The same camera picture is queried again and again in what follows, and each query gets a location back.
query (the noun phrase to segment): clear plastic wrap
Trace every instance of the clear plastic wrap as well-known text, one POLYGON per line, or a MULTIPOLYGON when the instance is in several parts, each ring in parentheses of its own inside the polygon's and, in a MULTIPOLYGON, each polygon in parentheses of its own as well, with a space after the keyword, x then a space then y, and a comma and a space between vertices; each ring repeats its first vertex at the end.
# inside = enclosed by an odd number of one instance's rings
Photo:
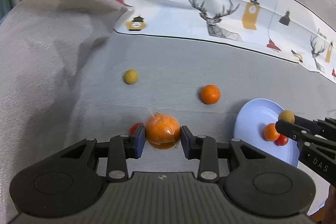
POLYGON ((158 149, 169 149, 178 144, 181 136, 179 121, 166 113, 156 109, 148 109, 150 115, 144 124, 146 139, 158 149))

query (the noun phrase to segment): ribbed gray panel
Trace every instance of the ribbed gray panel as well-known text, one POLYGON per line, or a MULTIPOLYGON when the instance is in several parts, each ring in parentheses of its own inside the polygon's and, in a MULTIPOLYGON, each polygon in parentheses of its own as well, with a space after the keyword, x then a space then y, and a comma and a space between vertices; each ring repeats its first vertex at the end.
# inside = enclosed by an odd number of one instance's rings
POLYGON ((38 219, 25 214, 12 224, 257 224, 313 223, 307 216, 264 219, 230 204, 215 184, 197 181, 192 173, 140 173, 110 184, 90 208, 76 215, 38 219))

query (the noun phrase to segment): yellow ball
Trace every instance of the yellow ball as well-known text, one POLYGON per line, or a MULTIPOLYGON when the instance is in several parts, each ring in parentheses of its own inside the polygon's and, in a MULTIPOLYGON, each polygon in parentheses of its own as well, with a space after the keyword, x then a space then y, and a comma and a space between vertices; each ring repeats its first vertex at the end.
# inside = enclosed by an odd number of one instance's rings
POLYGON ((294 123, 295 122, 294 113, 291 112, 290 110, 283 110, 278 117, 278 121, 279 120, 294 123))
POLYGON ((126 84, 134 84, 138 80, 138 73, 136 70, 130 69, 124 74, 124 81, 126 84))

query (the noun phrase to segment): plate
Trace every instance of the plate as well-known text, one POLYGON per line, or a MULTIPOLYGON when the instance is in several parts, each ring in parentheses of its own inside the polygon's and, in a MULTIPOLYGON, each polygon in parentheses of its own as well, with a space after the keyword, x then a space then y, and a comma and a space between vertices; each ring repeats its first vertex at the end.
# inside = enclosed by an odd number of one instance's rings
POLYGON ((275 142, 268 142, 263 138, 266 125, 277 122, 283 110, 277 103, 268 99, 259 98, 247 102, 238 113, 234 138, 297 167, 300 152, 295 141, 289 139, 286 145, 278 146, 275 142))

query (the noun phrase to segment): person's hand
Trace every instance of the person's hand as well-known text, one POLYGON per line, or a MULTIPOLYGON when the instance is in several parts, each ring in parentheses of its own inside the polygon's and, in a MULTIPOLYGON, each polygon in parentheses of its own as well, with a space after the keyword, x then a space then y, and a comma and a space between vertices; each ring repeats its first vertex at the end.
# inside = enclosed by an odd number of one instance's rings
POLYGON ((330 185, 322 224, 336 224, 336 187, 330 185))

